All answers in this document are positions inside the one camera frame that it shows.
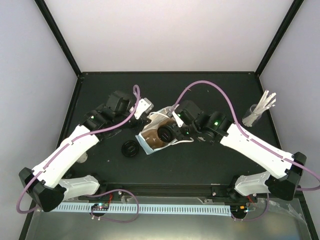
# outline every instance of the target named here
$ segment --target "black corner post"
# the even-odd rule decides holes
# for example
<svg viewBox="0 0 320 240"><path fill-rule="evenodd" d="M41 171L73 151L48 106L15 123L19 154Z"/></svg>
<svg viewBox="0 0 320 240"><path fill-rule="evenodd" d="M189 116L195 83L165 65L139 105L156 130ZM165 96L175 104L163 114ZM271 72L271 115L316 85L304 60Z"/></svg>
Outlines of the black corner post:
<svg viewBox="0 0 320 240"><path fill-rule="evenodd" d="M293 3L291 4L288 12L286 13L280 27L278 28L276 34L274 35L270 46L268 47L267 51L265 52L258 68L255 71L255 74L259 77L263 70L265 69L265 67L267 66L272 54L274 53L274 51L276 50L279 42L281 41L282 37L285 35L290 23L292 22L292 20L294 19L296 13L298 12L300 6L302 5L302 3L304 2L304 0L293 0Z"/></svg>
<svg viewBox="0 0 320 240"><path fill-rule="evenodd" d="M47 22L48 26L50 27L53 35L55 36L55 39L59 43L64 55L68 59L75 75L79 77L81 75L80 68L78 67L76 60L74 59L74 56L72 55L64 37L62 36L54 17L51 15L51 12L49 11L49 8L47 4L45 3L45 0L34 0L37 4L38 8L40 9L45 21Z"/></svg>

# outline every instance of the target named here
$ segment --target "white wall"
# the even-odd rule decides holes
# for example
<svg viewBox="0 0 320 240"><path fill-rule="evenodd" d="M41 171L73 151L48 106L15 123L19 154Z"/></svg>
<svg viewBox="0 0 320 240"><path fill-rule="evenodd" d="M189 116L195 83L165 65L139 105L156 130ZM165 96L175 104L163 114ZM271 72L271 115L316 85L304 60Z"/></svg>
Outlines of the white wall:
<svg viewBox="0 0 320 240"><path fill-rule="evenodd" d="M82 71L255 71L293 0L45 0Z"/></svg>
<svg viewBox="0 0 320 240"><path fill-rule="evenodd" d="M277 93L271 113L283 149L307 156L320 174L320 1L304 1L261 75L265 89ZM307 172L301 185L319 185ZM320 236L320 190L304 193Z"/></svg>
<svg viewBox="0 0 320 240"><path fill-rule="evenodd" d="M0 56L0 236L16 240L18 172L55 149L76 76L32 0L1 1Z"/></svg>

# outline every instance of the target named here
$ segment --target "gray floor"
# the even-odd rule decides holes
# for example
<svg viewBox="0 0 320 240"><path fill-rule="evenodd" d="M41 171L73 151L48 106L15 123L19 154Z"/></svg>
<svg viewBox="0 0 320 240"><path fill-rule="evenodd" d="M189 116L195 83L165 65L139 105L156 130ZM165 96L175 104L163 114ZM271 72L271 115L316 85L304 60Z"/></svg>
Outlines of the gray floor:
<svg viewBox="0 0 320 240"><path fill-rule="evenodd" d="M150 215L141 214L132 223L120 224L92 220L86 213L36 212L27 240L308 240L311 239L299 201L271 205L261 220L234 222L230 217L204 215ZM250 212L248 218L263 211ZM130 215L115 214L115 219L129 219Z"/></svg>

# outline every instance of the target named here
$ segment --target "gray wall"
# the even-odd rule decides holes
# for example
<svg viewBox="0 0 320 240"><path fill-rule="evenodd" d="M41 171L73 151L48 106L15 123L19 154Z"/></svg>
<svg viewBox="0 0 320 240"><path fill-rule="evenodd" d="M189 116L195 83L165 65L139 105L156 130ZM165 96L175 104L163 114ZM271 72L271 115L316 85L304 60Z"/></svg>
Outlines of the gray wall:
<svg viewBox="0 0 320 240"><path fill-rule="evenodd" d="M18 172L55 149L76 76L32 0L1 1L0 56L0 236L16 240Z"/></svg>
<svg viewBox="0 0 320 240"><path fill-rule="evenodd" d="M306 166L320 173L320 1L307 0L288 28L261 75L265 89L277 93L272 109L284 150L301 151ZM304 173L301 185L319 185ZM320 190L305 192L320 236Z"/></svg>

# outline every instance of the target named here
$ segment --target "black metal frame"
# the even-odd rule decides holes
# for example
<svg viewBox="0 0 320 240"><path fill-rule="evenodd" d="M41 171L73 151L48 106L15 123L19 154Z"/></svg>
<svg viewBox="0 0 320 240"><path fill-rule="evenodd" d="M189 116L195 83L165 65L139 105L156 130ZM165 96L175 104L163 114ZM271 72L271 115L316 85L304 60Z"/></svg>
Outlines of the black metal frame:
<svg viewBox="0 0 320 240"><path fill-rule="evenodd" d="M74 112L74 109L75 109L75 106L76 106L76 103L77 103L77 100L78 100L78 96L79 96L79 93L80 93L80 90L81 90L81 87L82 87L82 83L83 83L83 80L84 80L83 74L85 74L85 73L81 72L81 70L79 69L76 60L74 59L74 57L73 57L73 55L72 55L72 53L71 53L71 51L70 51L70 49L69 49L69 47L67 45L62 33L60 32L60 30L59 30L59 28L58 28L53 16L50 13L50 10L49 10L48 6L45 3L45 0L34 0L34 1L37 4L38 8L40 9L44 19L46 20L48 26L50 27L52 33L54 34L57 42L59 43L62 51L64 52L67 60L69 61L74 73L78 77L76 85L75 85L75 88L74 88L74 92L73 92L73 95L72 95L72 99L71 99L71 102L70 102L70 105L69 105L69 108L68 108L68 111L67 111L67 114L66 114L66 117L65 117L65 121L64 121L64 124L63 124L63 127L62 127L62 131L61 131L61 134L59 136L59 140L58 140L58 146L59 146L60 143L62 142L62 140L67 137L67 132L68 132L68 128L70 126L70 121L71 121L71 118L72 118L72 115L73 115L73 112ZM265 69L266 65L268 64L272 54L276 50L279 42L281 41L282 37L284 36L286 30L288 29L290 23L294 19L296 13L298 12L298 10L299 10L299 8L300 8L300 6L302 5L303 2L304 2L304 0L293 0L291 7L289 8L287 14L285 15L285 17L284 17L280 27L278 28L273 40L271 41L266 53L264 54L264 56L263 56L263 58L262 58L262 60L261 60L261 62L259 64L258 68L254 72L256 80L259 82L261 93L263 93L263 87L261 85L259 76L261 75L261 73ZM268 114L268 117L270 118L271 122L273 123L270 112L267 111L267 114ZM277 132L276 132L274 124L272 124L272 127L273 127L273 131L274 131L274 135L276 137L277 145L278 145L279 148L281 148L280 141L279 141L279 138L278 138L278 135L277 135ZM133 189L137 188L137 186L127 186L127 187L128 188L133 188ZM155 191L154 189L150 189L150 188L148 189L148 186L142 186L142 185L139 186L139 188L141 188L141 187L145 187L144 192L150 193L153 196L157 195L157 191ZM194 193L194 195L197 195L197 196L199 196L199 195L202 196L203 195L204 197L208 196L208 194L211 193L209 188L206 188L206 187L205 188L199 188L199 186L197 186L197 188L195 188L195 187L196 186L194 186L194 187L190 186L190 188L181 188L180 190L176 189L175 193L176 193L177 196L184 196L186 191L188 191L189 193ZM162 193L163 192L167 192L168 196L172 195L172 191L170 189L166 189L165 186L162 187L161 190L158 191L158 193L159 192L162 192ZM301 204L301 207L302 207L302 211L303 211L304 217L306 219L307 226L308 226L308 229L309 229L309 232L311 234L312 239L318 240L319 238L318 238L318 235L317 235L317 232L316 232L316 228L315 228L315 225L314 225L314 223L312 221L312 218L311 218L311 215L310 215L310 211L308 209L308 206L307 206L307 203L306 203L306 200L305 200L305 197L304 197L303 193L302 192L297 192L296 195L295 195L295 198L298 198L299 201L300 201L300 204ZM32 202L30 208L33 208L35 205L36 204L34 202ZM29 229L29 226L30 226L30 223L31 223L32 216L33 216L33 213L29 213L27 215L25 223L24 223L22 231L21 231L21 235L20 235L19 240L26 239L26 236L27 236L27 233L28 233L28 229Z"/></svg>

